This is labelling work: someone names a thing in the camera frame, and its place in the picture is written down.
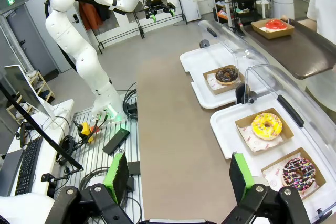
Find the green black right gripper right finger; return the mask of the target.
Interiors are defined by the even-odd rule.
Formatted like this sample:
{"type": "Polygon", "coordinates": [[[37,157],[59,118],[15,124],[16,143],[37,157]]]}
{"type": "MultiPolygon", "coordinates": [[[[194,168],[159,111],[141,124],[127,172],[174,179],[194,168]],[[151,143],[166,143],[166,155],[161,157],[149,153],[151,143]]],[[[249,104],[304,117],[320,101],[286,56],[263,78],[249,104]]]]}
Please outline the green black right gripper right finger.
{"type": "Polygon", "coordinates": [[[256,183],[242,153],[232,154],[229,177],[237,205],[223,223],[253,223],[257,217],[270,223],[310,223],[298,191],[256,183]]]}

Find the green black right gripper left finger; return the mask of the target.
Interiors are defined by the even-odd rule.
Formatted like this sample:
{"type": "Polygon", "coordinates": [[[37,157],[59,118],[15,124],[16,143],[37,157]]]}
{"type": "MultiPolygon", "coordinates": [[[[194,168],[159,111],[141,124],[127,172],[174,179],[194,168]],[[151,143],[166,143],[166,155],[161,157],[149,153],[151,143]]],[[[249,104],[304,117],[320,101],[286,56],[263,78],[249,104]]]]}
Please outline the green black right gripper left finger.
{"type": "Polygon", "coordinates": [[[133,223],[121,207],[130,178],[125,153],[117,154],[102,183],[85,189],[66,186],[59,192],[46,223],[87,223],[101,217],[105,223],[133,223]]]}

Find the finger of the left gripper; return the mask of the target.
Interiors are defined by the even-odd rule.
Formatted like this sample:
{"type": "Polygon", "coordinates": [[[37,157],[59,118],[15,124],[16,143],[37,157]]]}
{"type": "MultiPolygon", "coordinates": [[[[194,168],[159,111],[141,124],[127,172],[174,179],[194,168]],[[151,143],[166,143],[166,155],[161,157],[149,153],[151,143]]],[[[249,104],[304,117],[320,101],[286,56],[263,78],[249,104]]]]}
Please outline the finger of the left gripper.
{"type": "Polygon", "coordinates": [[[157,10],[156,9],[146,9],[145,10],[145,17],[146,17],[146,19],[151,19],[154,22],[156,22],[156,14],[157,14],[157,10]]]}
{"type": "Polygon", "coordinates": [[[175,16],[175,6],[172,3],[162,4],[162,10],[164,13],[169,13],[171,16],[175,16]]]}

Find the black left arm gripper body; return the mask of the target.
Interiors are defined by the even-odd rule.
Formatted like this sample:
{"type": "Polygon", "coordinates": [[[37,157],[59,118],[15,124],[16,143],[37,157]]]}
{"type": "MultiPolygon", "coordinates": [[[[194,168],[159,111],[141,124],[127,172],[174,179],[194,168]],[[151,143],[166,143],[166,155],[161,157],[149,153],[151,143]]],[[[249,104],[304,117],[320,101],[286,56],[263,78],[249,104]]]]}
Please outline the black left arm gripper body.
{"type": "Polygon", "coordinates": [[[143,7],[146,16],[155,16],[160,13],[167,13],[168,7],[161,0],[145,0],[143,7]]]}

